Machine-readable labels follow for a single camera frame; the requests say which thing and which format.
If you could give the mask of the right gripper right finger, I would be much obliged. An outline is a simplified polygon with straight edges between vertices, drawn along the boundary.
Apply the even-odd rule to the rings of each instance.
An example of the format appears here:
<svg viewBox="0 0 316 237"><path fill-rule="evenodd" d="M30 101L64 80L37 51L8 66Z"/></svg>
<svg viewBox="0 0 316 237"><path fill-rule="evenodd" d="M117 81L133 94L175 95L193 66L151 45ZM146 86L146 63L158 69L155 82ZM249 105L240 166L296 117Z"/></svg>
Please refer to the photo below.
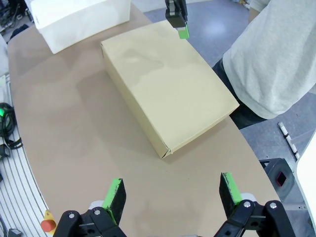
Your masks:
<svg viewBox="0 0 316 237"><path fill-rule="evenodd" d="M280 201L265 205L242 197L231 173L221 173L219 194L227 217L216 237L241 237L255 231L259 237L294 237L295 233Z"/></svg>

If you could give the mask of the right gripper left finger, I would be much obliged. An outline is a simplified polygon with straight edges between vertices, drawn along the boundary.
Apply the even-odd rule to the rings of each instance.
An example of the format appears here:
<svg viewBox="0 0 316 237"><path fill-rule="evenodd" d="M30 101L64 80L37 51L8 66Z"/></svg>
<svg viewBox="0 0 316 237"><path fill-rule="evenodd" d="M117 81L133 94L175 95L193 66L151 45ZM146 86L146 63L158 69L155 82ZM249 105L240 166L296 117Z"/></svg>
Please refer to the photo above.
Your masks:
<svg viewBox="0 0 316 237"><path fill-rule="evenodd" d="M75 210L65 211L56 227L55 237L124 237L119 227L126 202L123 179L112 181L107 195L99 206L84 214Z"/></svg>

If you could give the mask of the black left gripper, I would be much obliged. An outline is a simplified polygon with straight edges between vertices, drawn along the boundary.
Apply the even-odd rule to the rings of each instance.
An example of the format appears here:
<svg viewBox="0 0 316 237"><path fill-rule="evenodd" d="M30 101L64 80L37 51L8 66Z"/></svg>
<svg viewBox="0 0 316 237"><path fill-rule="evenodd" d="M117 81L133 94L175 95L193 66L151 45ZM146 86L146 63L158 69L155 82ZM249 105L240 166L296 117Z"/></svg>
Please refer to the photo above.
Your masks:
<svg viewBox="0 0 316 237"><path fill-rule="evenodd" d="M189 29L184 17L187 17L186 0L165 0L167 7L167 20L178 32L180 39L190 37Z"/></svg>

